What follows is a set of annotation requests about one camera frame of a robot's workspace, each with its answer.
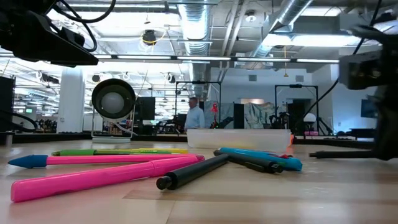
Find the black pen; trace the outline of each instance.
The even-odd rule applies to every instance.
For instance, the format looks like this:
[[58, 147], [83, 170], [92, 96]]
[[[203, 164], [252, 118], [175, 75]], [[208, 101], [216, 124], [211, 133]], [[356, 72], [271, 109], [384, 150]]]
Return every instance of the black pen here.
[[267, 172], [270, 174], [281, 173], [283, 167], [276, 162], [268, 161], [265, 159], [256, 159], [251, 156], [242, 155], [233, 152], [221, 152], [220, 150], [215, 150], [213, 153], [215, 156], [221, 154], [227, 154], [228, 160], [237, 164], [246, 166], [249, 169], [256, 170], [258, 172]]

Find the black cable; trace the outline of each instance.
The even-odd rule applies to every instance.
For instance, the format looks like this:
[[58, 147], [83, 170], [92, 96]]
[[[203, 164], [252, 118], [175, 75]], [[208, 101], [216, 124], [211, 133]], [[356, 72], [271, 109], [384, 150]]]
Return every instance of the black cable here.
[[[68, 4], [67, 5], [65, 5], [72, 13], [73, 13], [73, 15], [75, 15], [76, 17], [78, 17], [78, 18], [81, 18], [80, 16], [79, 16], [79, 14], [77, 14], [77, 12], [72, 8], [72, 7], [70, 7]], [[54, 5], [54, 10], [57, 12], [57, 13], [59, 13], [59, 14], [62, 14], [63, 15], [63, 11], [62, 11], [62, 9], [61, 8], [59, 8], [57, 5]], [[92, 33], [92, 31], [91, 31], [91, 29], [88, 27], [88, 25], [85, 23], [85, 22], [81, 22], [82, 24], [83, 24], [83, 26], [86, 28], [86, 30], [87, 30], [87, 32], [88, 32], [88, 35], [90, 36], [90, 38], [92, 39], [92, 41], [93, 41], [93, 47], [91, 48], [91, 49], [86, 49], [88, 52], [94, 52], [94, 51], [96, 51], [96, 49], [97, 49], [97, 47], [98, 47], [98, 45], [97, 45], [97, 40], [95, 39], [95, 37], [94, 37], [94, 35], [93, 35], [93, 33]]]
[[[75, 11], [75, 10], [73, 10], [73, 9], [71, 10], [71, 7], [69, 6], [69, 4], [68, 4], [67, 2], [65, 2], [64, 0], [59, 0], [59, 1], [60, 1], [64, 6], [66, 6], [72, 13]], [[113, 11], [115, 4], [116, 4], [116, 0], [112, 0], [111, 5], [109, 6], [108, 10], [107, 10], [102, 16], [99, 16], [99, 17], [96, 18], [96, 19], [82, 19], [80, 16], [76, 16], [75, 13], [73, 13], [73, 14], [75, 14], [76, 17], [73, 17], [73, 16], [67, 14], [66, 12], [64, 12], [64, 11], [62, 11], [62, 10], [61, 10], [60, 12], [58, 12], [58, 11], [57, 11], [57, 12], [58, 12], [59, 14], [65, 16], [66, 18], [68, 18], [68, 19], [70, 19], [70, 20], [73, 20], [73, 21], [76, 21], [76, 22], [81, 22], [81, 23], [84, 23], [84, 22], [85, 22], [85, 23], [94, 23], [94, 22], [99, 22], [99, 21], [105, 19], [105, 18]]]
[[[374, 10], [373, 17], [372, 17], [372, 20], [371, 20], [371, 22], [370, 22], [370, 26], [373, 26], [373, 25], [374, 25], [374, 21], [376, 20], [377, 14], [379, 13], [379, 9], [380, 9], [381, 3], [382, 3], [382, 0], [379, 0], [379, 1], [377, 2], [376, 9]], [[362, 38], [361, 41], [359, 41], [358, 45], [356, 46], [356, 48], [355, 48], [355, 50], [354, 50], [354, 52], [353, 52], [353, 55], [356, 55], [356, 53], [358, 53], [358, 50], [361, 48], [361, 46], [362, 46], [362, 44], [363, 44], [364, 41], [365, 41], [365, 38]], [[294, 124], [294, 127], [293, 127], [293, 128], [297, 127], [297, 125], [298, 125], [300, 122], [302, 122], [302, 121], [304, 120], [305, 116], [306, 116], [309, 112], [311, 112], [312, 108], [313, 108], [315, 105], [317, 105], [317, 104], [319, 103], [319, 101], [321, 101], [327, 94], [329, 94], [329, 93], [334, 89], [334, 87], [337, 85], [337, 83], [338, 83], [338, 78], [336, 79], [336, 81], [334, 82], [334, 84], [333, 84], [324, 94], [322, 94], [322, 96], [319, 97], [319, 99], [318, 99], [316, 102], [314, 102], [314, 104], [307, 110], [307, 112], [304, 113], [304, 115], [302, 116], [302, 118], [299, 119], [299, 120]]]
[[9, 124], [11, 124], [13, 129], [20, 130], [20, 131], [27, 132], [27, 133], [33, 133], [37, 129], [36, 122], [34, 120], [24, 116], [24, 115], [13, 113], [13, 112], [8, 112], [8, 111], [4, 111], [4, 110], [0, 110], [0, 113], [5, 113], [5, 114], [11, 115], [11, 116], [17, 116], [19, 118], [25, 119], [25, 120], [29, 121], [30, 123], [32, 123], [33, 127], [34, 127], [33, 129], [24, 128], [21, 125], [13, 123], [12, 121], [9, 121], [8, 119], [2, 118], [0, 116], [0, 119], [5, 121], [5, 122], [7, 122], [7, 123], [9, 123]]

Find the table surface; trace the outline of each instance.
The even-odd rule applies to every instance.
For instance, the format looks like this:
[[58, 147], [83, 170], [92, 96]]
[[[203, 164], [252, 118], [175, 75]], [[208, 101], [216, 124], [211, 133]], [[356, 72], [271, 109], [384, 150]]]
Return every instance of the table surface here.
[[[186, 143], [91, 141], [14, 144], [0, 147], [0, 223], [398, 223], [398, 162], [376, 159], [309, 158], [331, 146], [294, 146], [287, 150], [303, 162], [301, 172], [263, 174], [227, 163], [178, 190], [160, 191], [156, 178], [12, 203], [15, 180], [120, 166], [77, 165], [23, 169], [7, 161], [61, 149], [179, 147]], [[211, 149], [190, 152], [212, 157]]]

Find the plastic bin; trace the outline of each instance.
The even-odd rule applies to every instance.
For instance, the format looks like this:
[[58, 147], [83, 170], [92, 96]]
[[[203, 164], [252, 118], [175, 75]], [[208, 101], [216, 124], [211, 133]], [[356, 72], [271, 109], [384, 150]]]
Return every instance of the plastic bin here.
[[188, 145], [194, 148], [218, 149], [236, 147], [282, 152], [290, 145], [286, 129], [189, 129]]

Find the pen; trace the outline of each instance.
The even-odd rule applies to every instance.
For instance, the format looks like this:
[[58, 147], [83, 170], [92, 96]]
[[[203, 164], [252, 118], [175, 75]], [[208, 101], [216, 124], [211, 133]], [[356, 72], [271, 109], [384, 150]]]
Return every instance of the pen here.
[[66, 149], [51, 153], [52, 156], [101, 156], [101, 155], [130, 155], [130, 154], [171, 154], [165, 150], [98, 150], [98, 149]]
[[300, 171], [303, 168], [303, 164], [299, 159], [289, 157], [286, 155], [279, 156], [266, 151], [253, 151], [247, 149], [235, 149], [229, 147], [220, 148], [221, 152], [234, 152], [238, 154], [244, 154], [245, 156], [255, 157], [257, 159], [266, 159], [268, 161], [276, 162], [281, 165], [285, 170], [296, 170]]
[[228, 155], [228, 161], [234, 162], [246, 166], [249, 169], [256, 170], [258, 172], [267, 172], [270, 174], [281, 173], [283, 167], [278, 165], [276, 162], [268, 161], [265, 159], [256, 159], [251, 156], [245, 156], [243, 154], [233, 153], [233, 152], [221, 152], [220, 150], [215, 150], [214, 155], [219, 156], [222, 154]]
[[126, 166], [74, 172], [15, 181], [11, 186], [11, 200], [23, 202], [105, 185], [118, 184], [145, 177], [157, 177], [166, 172], [204, 160], [203, 156], [161, 159]]
[[35, 168], [47, 165], [65, 164], [97, 164], [97, 163], [116, 163], [116, 162], [147, 162], [159, 159], [171, 159], [178, 157], [195, 157], [195, 154], [169, 154], [169, 155], [115, 155], [115, 156], [47, 156], [30, 155], [13, 159], [8, 162], [10, 165]]
[[175, 190], [184, 184], [187, 184], [196, 178], [207, 174], [217, 167], [226, 164], [227, 161], [228, 155], [223, 154], [205, 161], [198, 162], [194, 165], [167, 172], [164, 177], [157, 179], [156, 187], [160, 190], [166, 188], [169, 190]]

